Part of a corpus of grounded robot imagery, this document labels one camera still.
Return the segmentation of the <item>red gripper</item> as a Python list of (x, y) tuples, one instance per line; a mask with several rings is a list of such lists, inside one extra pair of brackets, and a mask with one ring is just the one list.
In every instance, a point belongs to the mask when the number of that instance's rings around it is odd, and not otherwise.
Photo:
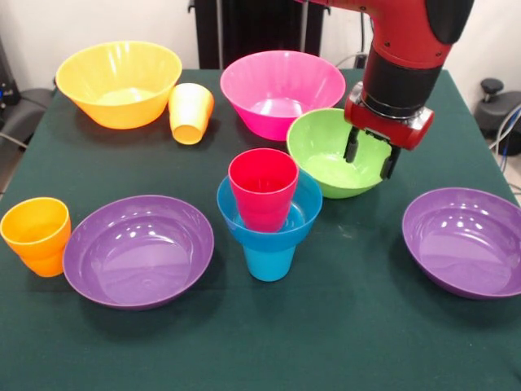
[(391, 153), (384, 160), (380, 171), (382, 180), (389, 179), (400, 157), (401, 148), (411, 151), (421, 143), (434, 121), (435, 113), (430, 108), (423, 107), (410, 118), (391, 118), (367, 106), (362, 96), (363, 83), (359, 81), (348, 94), (344, 108), (346, 121), (353, 125), (348, 135), (344, 159), (348, 163), (354, 162), (358, 149), (359, 130), (369, 131), (392, 145)]

